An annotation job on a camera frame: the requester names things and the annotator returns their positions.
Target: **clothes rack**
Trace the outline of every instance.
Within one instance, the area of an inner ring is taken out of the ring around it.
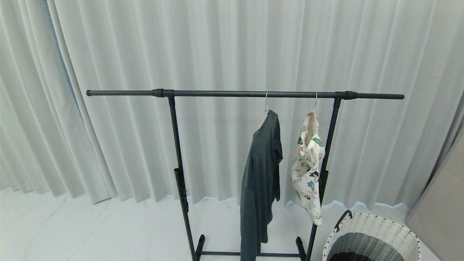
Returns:
[[[329,160],[330,147],[334,136],[335,124],[337,121],[338,109],[342,100],[352,99],[404,99],[402,94],[380,94],[380,93],[357,93],[354,91],[335,91],[335,92],[307,92],[307,91],[177,91],[155,89],[151,91],[90,91],[87,96],[154,96],[158,98],[168,98],[169,108],[171,112],[171,121],[174,132],[174,144],[177,156],[178,167],[174,169],[175,179],[177,182],[177,190],[179,192],[180,205],[184,216],[185,229],[187,231],[187,239],[190,248],[192,261],[199,261],[202,255],[240,255],[240,252],[220,252],[220,251],[204,251],[205,235],[201,235],[198,241],[197,248],[193,245],[192,231],[188,219],[188,202],[187,191],[185,187],[184,168],[182,165],[182,153],[180,150],[179,129],[177,126],[177,115],[175,111],[175,97],[269,97],[269,98],[332,98],[334,106],[332,117],[330,119],[329,133],[325,144],[325,157],[322,161],[321,173],[319,174],[319,193],[322,205],[325,186],[329,172],[326,170]],[[309,238],[308,252],[304,251],[303,242],[300,237],[296,238],[296,248],[298,254],[285,253],[260,253],[259,256],[275,256],[275,257],[299,257],[301,261],[309,261],[313,250],[314,239],[316,237],[317,225],[313,223],[311,235]]]

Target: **white and gray basket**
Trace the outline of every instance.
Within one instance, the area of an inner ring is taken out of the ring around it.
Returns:
[[[350,210],[342,215],[330,233],[322,260],[335,260],[343,252],[356,256],[347,260],[421,260],[420,242],[410,229],[383,217],[353,214]]]

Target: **white curtain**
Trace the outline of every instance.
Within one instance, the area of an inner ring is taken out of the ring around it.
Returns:
[[[109,198],[111,176],[95,157],[44,3],[0,5],[1,187]]]
[[[168,101],[87,97],[87,89],[405,94],[404,100],[342,102],[324,203],[339,200],[348,207],[357,201],[412,207],[463,94],[463,1],[48,4],[81,108],[83,119],[73,123],[85,126],[78,137],[93,148],[85,157],[94,165],[87,168],[97,178],[109,172],[114,187],[106,182],[106,193],[114,189],[110,196],[117,192],[121,199],[177,196]],[[324,140],[332,103],[317,101]],[[264,99],[176,98],[176,104],[189,195],[194,202],[205,196],[239,198]],[[284,150],[281,203],[295,199],[290,163],[314,104],[269,99],[279,115]],[[66,105],[74,105],[72,98]],[[87,190],[90,196],[96,192]]]

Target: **dark green shirt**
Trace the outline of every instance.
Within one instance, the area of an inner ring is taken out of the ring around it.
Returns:
[[[267,225],[272,203],[280,200],[279,163],[282,160],[280,125],[269,110],[263,125],[253,135],[242,179],[240,199],[240,260],[253,261],[267,243]]]

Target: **white marble floor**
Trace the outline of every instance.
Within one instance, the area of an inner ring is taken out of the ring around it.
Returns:
[[[135,203],[118,198],[92,205],[85,196],[70,199],[50,193],[22,194],[4,189],[0,194],[0,260],[2,261],[178,261],[189,260],[187,236],[179,201],[166,197]],[[341,204],[324,207],[324,224],[316,234],[311,260],[322,259],[328,234],[344,212]],[[354,212],[368,212],[356,205]],[[268,226],[269,242],[263,252],[296,253],[300,236],[307,247],[311,223],[305,210],[295,204],[273,205]],[[375,214],[401,222],[407,210],[376,206]],[[238,251],[240,247],[239,207],[235,200],[205,199],[190,204],[190,223],[195,245],[205,234],[204,250]],[[423,247],[424,261],[438,259]],[[239,260],[236,256],[203,256],[202,261]],[[293,260],[258,257],[257,260]]]

